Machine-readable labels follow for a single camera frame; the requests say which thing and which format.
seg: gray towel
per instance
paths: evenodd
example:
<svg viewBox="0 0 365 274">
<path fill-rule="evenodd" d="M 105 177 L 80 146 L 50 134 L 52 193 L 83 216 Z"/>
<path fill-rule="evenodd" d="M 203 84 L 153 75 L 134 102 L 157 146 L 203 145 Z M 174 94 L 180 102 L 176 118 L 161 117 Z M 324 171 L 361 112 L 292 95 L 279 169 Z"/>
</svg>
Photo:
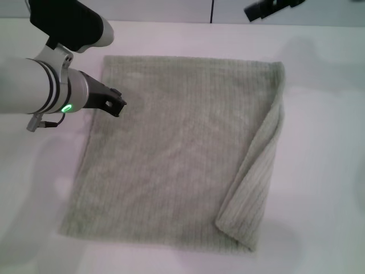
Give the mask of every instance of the gray towel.
<svg viewBox="0 0 365 274">
<path fill-rule="evenodd" d="M 97 111 L 61 233 L 254 250 L 282 125 L 281 63 L 106 57 L 121 117 Z"/>
</svg>

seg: white wall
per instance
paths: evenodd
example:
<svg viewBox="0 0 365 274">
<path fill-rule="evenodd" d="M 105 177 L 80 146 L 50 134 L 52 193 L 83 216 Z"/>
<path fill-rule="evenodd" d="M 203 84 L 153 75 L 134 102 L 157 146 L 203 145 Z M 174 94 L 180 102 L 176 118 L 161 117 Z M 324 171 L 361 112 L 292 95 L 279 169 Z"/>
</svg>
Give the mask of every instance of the white wall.
<svg viewBox="0 0 365 274">
<path fill-rule="evenodd" d="M 80 0 L 108 20 L 209 23 L 211 0 Z M 0 0 L 0 17 L 28 17 L 24 0 Z"/>
<path fill-rule="evenodd" d="M 212 0 L 81 0 L 109 20 L 209 23 Z M 215 0 L 213 23 L 248 23 L 244 8 L 256 0 Z M 23 0 L 0 0 L 0 17 L 28 17 Z M 307 0 L 258 20 L 274 25 L 365 26 L 365 1 Z"/>
</svg>

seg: ribbed fabric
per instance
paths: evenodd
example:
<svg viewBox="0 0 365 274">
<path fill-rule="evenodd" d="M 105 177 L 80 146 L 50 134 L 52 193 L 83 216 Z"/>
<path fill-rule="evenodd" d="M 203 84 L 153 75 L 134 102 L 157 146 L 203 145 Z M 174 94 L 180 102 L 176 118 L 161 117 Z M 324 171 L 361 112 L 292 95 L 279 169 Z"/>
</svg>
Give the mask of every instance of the ribbed fabric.
<svg viewBox="0 0 365 274">
<path fill-rule="evenodd" d="M 61 233 L 254 250 L 282 125 L 281 63 L 106 57 L 121 117 L 97 111 Z"/>
</svg>

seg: green led light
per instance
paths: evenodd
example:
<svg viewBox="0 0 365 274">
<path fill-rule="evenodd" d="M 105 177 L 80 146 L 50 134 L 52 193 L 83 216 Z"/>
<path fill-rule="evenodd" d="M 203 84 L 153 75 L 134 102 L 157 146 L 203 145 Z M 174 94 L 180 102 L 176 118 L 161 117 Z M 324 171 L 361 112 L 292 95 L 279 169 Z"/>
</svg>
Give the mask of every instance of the green led light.
<svg viewBox="0 0 365 274">
<path fill-rule="evenodd" d="M 63 107 L 63 109 L 61 110 L 61 112 L 67 112 L 70 109 L 72 109 L 72 105 L 71 104 L 68 104 L 68 105 L 66 105 L 66 106 Z"/>
</svg>

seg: white table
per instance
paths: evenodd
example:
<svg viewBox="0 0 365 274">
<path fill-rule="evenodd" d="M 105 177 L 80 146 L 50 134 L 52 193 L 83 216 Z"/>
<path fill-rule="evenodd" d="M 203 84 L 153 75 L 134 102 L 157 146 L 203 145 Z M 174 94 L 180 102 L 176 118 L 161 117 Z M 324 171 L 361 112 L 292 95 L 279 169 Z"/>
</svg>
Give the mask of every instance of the white table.
<svg viewBox="0 0 365 274">
<path fill-rule="evenodd" d="M 103 56 L 123 54 L 284 63 L 286 119 L 258 251 L 229 256 L 59 236 L 90 113 L 36 133 L 26 131 L 29 116 L 2 115 L 0 273 L 364 273 L 365 28 L 111 24 L 114 43 L 75 54 L 74 68 L 100 79 Z M 0 61 L 34 57 L 46 39 L 26 19 L 0 19 Z"/>
</svg>

